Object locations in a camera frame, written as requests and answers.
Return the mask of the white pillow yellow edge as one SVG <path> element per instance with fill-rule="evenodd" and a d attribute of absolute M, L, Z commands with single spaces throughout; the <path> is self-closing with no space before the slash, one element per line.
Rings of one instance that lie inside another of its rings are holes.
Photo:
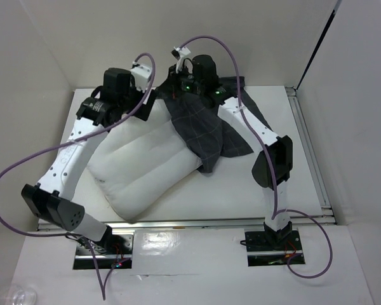
<path fill-rule="evenodd" d="M 201 164 L 157 100 L 147 121 L 132 116 L 108 133 L 88 170 L 115 213 L 133 222 Z"/>

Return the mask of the dark grey checked pillowcase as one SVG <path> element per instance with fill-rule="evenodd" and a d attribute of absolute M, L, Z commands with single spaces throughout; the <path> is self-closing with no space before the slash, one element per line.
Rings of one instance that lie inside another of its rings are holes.
<path fill-rule="evenodd" d="M 167 81 L 156 91 L 164 100 L 176 132 L 201 160 L 199 172 L 212 173 L 221 157 L 235 158 L 253 152 L 244 138 L 217 116 L 217 107 L 208 108 L 207 98 L 173 89 Z"/>

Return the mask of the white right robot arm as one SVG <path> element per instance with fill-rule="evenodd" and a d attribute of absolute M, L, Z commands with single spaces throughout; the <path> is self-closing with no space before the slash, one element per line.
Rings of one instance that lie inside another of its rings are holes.
<path fill-rule="evenodd" d="M 243 99 L 240 78 L 219 78 L 209 55 L 191 57 L 188 49 L 172 51 L 176 64 L 166 84 L 173 99 L 199 97 L 203 109 L 229 125 L 253 151 L 253 180 L 263 189 L 267 213 L 264 241 L 271 249 L 286 243 L 292 231 L 286 207 L 287 181 L 293 168 L 293 141 L 279 136 L 255 116 Z"/>

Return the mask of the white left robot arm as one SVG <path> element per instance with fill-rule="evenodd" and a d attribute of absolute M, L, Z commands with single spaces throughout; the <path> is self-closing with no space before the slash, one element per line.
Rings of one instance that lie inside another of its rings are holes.
<path fill-rule="evenodd" d="M 84 99 L 76 112 L 66 146 L 59 149 L 48 171 L 35 185 L 25 185 L 21 195 L 31 212 L 39 219 L 65 231 L 78 234 L 79 242 L 105 254 L 123 249 L 125 240 L 112 228 L 90 216 L 82 205 L 73 202 L 79 179 L 97 147 L 122 118 L 140 111 L 146 120 L 156 98 L 150 87 L 153 70 L 134 63 L 130 70 L 109 68 L 102 85 Z"/>

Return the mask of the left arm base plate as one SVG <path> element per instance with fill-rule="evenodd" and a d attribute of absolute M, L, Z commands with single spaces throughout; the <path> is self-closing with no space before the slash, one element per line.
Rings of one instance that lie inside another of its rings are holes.
<path fill-rule="evenodd" d="M 120 237 L 124 240 L 123 246 L 113 245 L 110 250 L 102 250 L 92 241 L 90 242 L 100 270 L 110 269 L 115 265 L 117 265 L 116 269 L 132 268 L 134 233 L 124 232 Z M 95 263 L 93 262 L 90 249 L 82 240 L 77 242 L 72 268 L 73 270 L 95 269 Z"/>

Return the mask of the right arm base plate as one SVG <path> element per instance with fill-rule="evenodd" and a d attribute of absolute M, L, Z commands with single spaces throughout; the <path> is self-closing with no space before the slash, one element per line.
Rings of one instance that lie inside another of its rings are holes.
<path fill-rule="evenodd" d="M 297 230 L 293 230 L 278 245 L 271 245 L 264 236 L 263 231 L 248 231 L 244 239 L 239 242 L 246 248 L 249 267 L 257 266 L 282 266 L 290 264 L 305 264 L 304 253 Z"/>

